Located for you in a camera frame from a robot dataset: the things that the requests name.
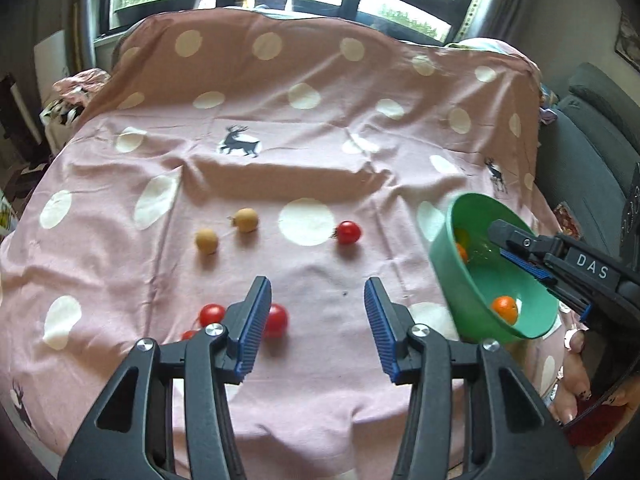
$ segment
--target white polka dot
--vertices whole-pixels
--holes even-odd
[[[534,177],[532,174],[527,173],[524,176],[524,185],[527,186],[527,189],[529,190],[533,189],[533,181],[534,181]]]
[[[145,100],[145,95],[142,92],[133,92],[129,97],[124,99],[118,105],[118,110],[126,110],[127,108],[133,108],[134,106],[138,106]]]
[[[438,173],[442,174],[457,174],[460,170],[451,164],[446,158],[440,155],[431,155],[429,157],[431,165],[436,169]]]
[[[402,107],[393,101],[393,99],[380,99],[376,104],[376,110],[395,121],[404,116],[404,110],[402,110]]]
[[[509,129],[516,137],[520,136],[522,125],[520,124],[520,116],[518,114],[513,114],[511,119],[509,119]]]
[[[70,191],[62,189],[49,198],[40,213],[40,225],[43,229],[51,229],[62,222],[71,208],[72,196]]]
[[[13,388],[9,390],[9,396],[11,397],[11,402],[19,410],[22,407],[22,403],[20,402],[20,399],[18,399],[18,395],[14,392]]]
[[[226,402],[231,402],[231,400],[240,391],[240,384],[225,384],[225,391],[226,391]]]
[[[81,317],[78,300],[73,296],[60,296],[47,311],[42,340],[54,350],[62,350],[66,347],[71,329]]]
[[[476,68],[476,79],[483,83],[490,83],[495,79],[495,70],[488,66],[479,66]]]
[[[202,35],[198,30],[185,30],[175,40],[175,51],[178,56],[193,56],[202,46]]]
[[[172,208],[180,184],[182,167],[153,177],[136,202],[133,223],[136,229],[148,228]]]
[[[364,45],[353,38],[344,38],[340,42],[340,52],[349,61],[360,61],[364,57]]]
[[[331,238],[335,219],[322,202],[313,198],[299,198],[282,208],[278,227],[287,240],[302,246],[314,246]]]
[[[416,323],[424,323],[436,332],[440,333],[446,339],[459,341],[460,336],[456,329],[456,324],[449,309],[439,303],[430,303],[424,301],[422,303],[414,303],[409,307]]]
[[[418,206],[415,217],[424,237],[433,242],[444,224],[444,213],[433,206],[431,202],[424,201]]]
[[[128,126],[116,137],[116,150],[120,153],[129,153],[135,150],[145,139],[146,131]]]
[[[320,94],[306,83],[298,83],[289,89],[289,103],[298,110],[310,110],[320,104]]]
[[[330,476],[327,478],[319,478],[318,480],[358,480],[358,475],[355,469],[351,469],[346,473],[341,473],[336,476]]]
[[[411,63],[415,71],[420,75],[432,75],[436,70],[431,59],[426,56],[415,56]]]
[[[214,108],[225,102],[225,95],[222,92],[204,92],[193,101],[193,106],[200,110]]]
[[[545,335],[542,336],[542,339],[545,340],[550,335],[553,335],[556,332],[556,330],[558,330],[561,326],[562,326],[562,319],[560,319],[560,314],[558,314],[556,316],[556,320],[554,321],[554,325],[551,327],[551,329],[549,329],[549,332],[547,332]]]
[[[556,381],[556,361],[549,355],[545,359],[542,367],[542,378],[540,379],[540,392],[546,392]]]
[[[120,63],[125,64],[129,59],[133,59],[138,52],[140,52],[140,47],[138,46],[128,48],[123,54],[121,54]]]
[[[351,134],[351,139],[347,140],[342,145],[342,150],[349,155],[355,155],[356,153],[362,152],[377,153],[380,151],[380,146],[364,139],[358,134]]]
[[[276,57],[282,50],[282,38],[275,32],[267,32],[254,41],[254,56],[263,61]]]
[[[468,134],[471,129],[471,119],[469,114],[462,108],[453,108],[449,112],[449,126],[451,129],[459,134]]]

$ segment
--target cherry tomato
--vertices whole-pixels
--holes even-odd
[[[287,331],[289,324],[289,314],[283,306],[271,303],[267,323],[264,326],[265,337],[282,337]]]
[[[340,222],[335,228],[335,237],[338,238],[339,244],[354,244],[362,235],[362,229],[356,222],[345,220]]]
[[[181,341],[184,341],[185,339],[191,339],[193,336],[195,336],[198,333],[197,330],[187,330],[187,332],[185,332],[184,334],[182,334],[182,337],[180,338]]]
[[[212,323],[219,323],[225,317],[226,308],[216,303],[209,303],[200,311],[200,325],[206,327]]]

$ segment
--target tree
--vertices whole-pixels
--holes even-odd
[[[417,32],[421,32],[430,38],[434,38],[436,40],[442,41],[444,38],[442,34],[438,32],[436,28],[431,27],[429,23],[424,22],[421,23],[415,18],[410,18],[408,12],[402,12],[402,10],[393,10],[383,5],[378,12],[378,15],[382,18],[386,18],[391,20],[392,22],[398,23],[399,25],[404,25],[405,27],[412,28]]]

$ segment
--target pink bedsheet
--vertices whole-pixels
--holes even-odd
[[[249,478],[388,479],[408,389],[382,373],[364,281],[380,276],[455,337],[428,260],[450,200],[482,192],[555,231],[534,186],[535,66],[231,9],[149,18],[123,53],[2,244],[2,390],[63,454],[137,339],[180,339],[201,306],[242,299],[263,274],[290,327],[229,391]],[[260,214],[253,235],[229,223],[242,207]],[[330,235],[345,219],[364,235],[341,251]],[[194,246],[201,227],[220,235],[212,258]],[[541,392],[563,332],[527,353]],[[174,405],[184,474],[180,387]],[[462,418],[456,409],[452,463]]]

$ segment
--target gray sofa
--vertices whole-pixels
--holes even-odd
[[[640,162],[640,107],[589,63],[569,92],[558,120],[540,129],[536,184],[552,208],[566,202],[588,244],[618,256],[622,208]]]

